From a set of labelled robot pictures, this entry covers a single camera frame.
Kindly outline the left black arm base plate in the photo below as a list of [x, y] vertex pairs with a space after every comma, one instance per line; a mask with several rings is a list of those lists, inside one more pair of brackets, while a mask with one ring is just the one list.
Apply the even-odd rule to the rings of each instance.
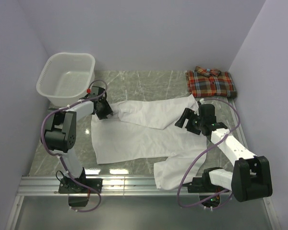
[[[101, 204], [101, 190], [103, 179], [101, 178], [89, 178], [84, 179], [84, 186], [75, 183], [68, 177], [64, 177], [61, 179], [58, 193], [63, 195], [69, 195], [68, 204], [74, 209], [78, 210], [78, 212], [88, 212], [91, 210], [97, 209]], [[99, 200], [97, 204], [88, 210], [79, 210], [81, 207], [86, 207], [89, 202], [89, 198], [91, 195], [97, 195]]]

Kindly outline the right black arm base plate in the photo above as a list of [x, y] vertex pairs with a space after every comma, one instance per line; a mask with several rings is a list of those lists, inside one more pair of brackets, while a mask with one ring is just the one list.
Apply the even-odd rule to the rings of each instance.
[[[205, 180], [202, 177], [194, 177], [191, 182], [183, 184], [183, 187], [187, 187], [188, 193], [218, 193], [220, 191], [223, 191], [224, 188], [218, 185], [212, 185], [208, 182], [205, 182]], [[220, 195], [214, 196], [202, 203], [202, 206], [205, 208], [208, 207], [210, 209], [215, 209], [223, 206], [225, 203], [227, 203], [232, 198], [232, 194], [227, 198], [227, 200], [220, 204], [221, 197]]]

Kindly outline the white long sleeve shirt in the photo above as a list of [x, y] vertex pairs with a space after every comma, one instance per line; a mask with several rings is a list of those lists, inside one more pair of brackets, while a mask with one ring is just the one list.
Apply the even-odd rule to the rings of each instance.
[[178, 128], [185, 108], [198, 109], [195, 98], [161, 101], [124, 101], [111, 105], [113, 116], [92, 117], [92, 146], [98, 164], [165, 157], [154, 164], [157, 189], [179, 186], [193, 160], [207, 148], [207, 139]]

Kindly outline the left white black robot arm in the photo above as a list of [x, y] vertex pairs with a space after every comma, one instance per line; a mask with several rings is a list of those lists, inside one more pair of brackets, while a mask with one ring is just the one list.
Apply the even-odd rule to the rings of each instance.
[[77, 122], [88, 115], [96, 115], [103, 120], [112, 114], [106, 89], [90, 86], [86, 96], [78, 102], [61, 109], [50, 109], [42, 123], [41, 142], [48, 154], [61, 162], [65, 170], [64, 182], [70, 182], [71, 189], [77, 193], [83, 192], [87, 187], [84, 168], [74, 149]]

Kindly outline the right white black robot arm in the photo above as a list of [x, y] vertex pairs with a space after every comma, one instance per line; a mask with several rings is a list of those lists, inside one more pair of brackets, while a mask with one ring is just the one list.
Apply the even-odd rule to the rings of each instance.
[[223, 122], [217, 121], [212, 104], [199, 104], [197, 112], [185, 108], [175, 126], [206, 136], [233, 165], [233, 172], [221, 167], [205, 169], [201, 177], [194, 177], [191, 182], [183, 183], [189, 193], [231, 191], [239, 202], [272, 195], [268, 159], [252, 153], [232, 136], [232, 131]]

